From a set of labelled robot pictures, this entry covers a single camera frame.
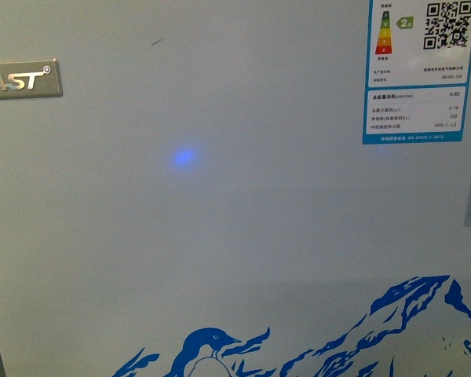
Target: white freezer surface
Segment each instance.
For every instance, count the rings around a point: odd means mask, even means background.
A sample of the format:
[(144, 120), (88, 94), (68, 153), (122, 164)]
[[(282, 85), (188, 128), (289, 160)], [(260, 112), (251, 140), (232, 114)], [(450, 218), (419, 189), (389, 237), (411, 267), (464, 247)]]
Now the white freezer surface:
[(110, 377), (142, 347), (161, 356), (138, 376), (164, 375), (209, 327), (270, 327), (253, 366), (280, 368), (414, 276), (451, 275), (471, 309), (471, 85), (461, 142), (362, 145), (367, 18), (0, 1), (0, 61), (55, 57), (64, 88), (0, 101), (8, 377)]

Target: qr code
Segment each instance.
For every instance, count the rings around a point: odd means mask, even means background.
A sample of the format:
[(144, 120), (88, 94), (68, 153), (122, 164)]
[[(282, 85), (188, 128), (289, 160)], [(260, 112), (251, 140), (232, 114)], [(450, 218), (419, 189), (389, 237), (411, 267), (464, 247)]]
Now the qr code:
[(428, 4), (424, 49), (467, 47), (470, 25), (471, 1)]

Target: energy label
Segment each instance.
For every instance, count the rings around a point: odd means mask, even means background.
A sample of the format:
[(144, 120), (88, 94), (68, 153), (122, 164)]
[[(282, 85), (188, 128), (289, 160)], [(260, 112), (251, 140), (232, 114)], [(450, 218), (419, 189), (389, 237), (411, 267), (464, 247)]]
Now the energy label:
[(471, 0), (371, 0), (364, 144), (460, 141)]

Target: brand logo plate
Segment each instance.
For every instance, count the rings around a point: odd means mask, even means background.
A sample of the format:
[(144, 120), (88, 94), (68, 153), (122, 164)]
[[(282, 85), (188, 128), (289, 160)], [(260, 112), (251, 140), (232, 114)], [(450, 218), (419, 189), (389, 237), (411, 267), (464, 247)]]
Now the brand logo plate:
[(62, 95), (56, 59), (0, 63), (0, 100)]

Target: blue mountain graphic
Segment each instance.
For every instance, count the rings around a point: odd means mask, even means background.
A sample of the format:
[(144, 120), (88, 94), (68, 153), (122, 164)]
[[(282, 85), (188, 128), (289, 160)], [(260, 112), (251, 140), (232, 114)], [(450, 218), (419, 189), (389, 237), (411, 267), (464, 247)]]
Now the blue mountain graphic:
[(355, 326), (285, 363), (279, 377), (471, 376), (471, 310), (449, 276), (414, 278)]
[[(257, 352), (270, 329), (246, 342), (217, 328), (192, 332), (164, 377), (271, 377), (238, 357)], [(201, 350), (208, 349), (208, 354)], [(142, 349), (113, 377), (134, 377), (157, 360)], [(235, 359), (232, 364), (228, 359)], [(350, 330), (284, 363), (279, 377), (471, 377), (471, 310), (449, 276), (415, 277), (391, 287)]]

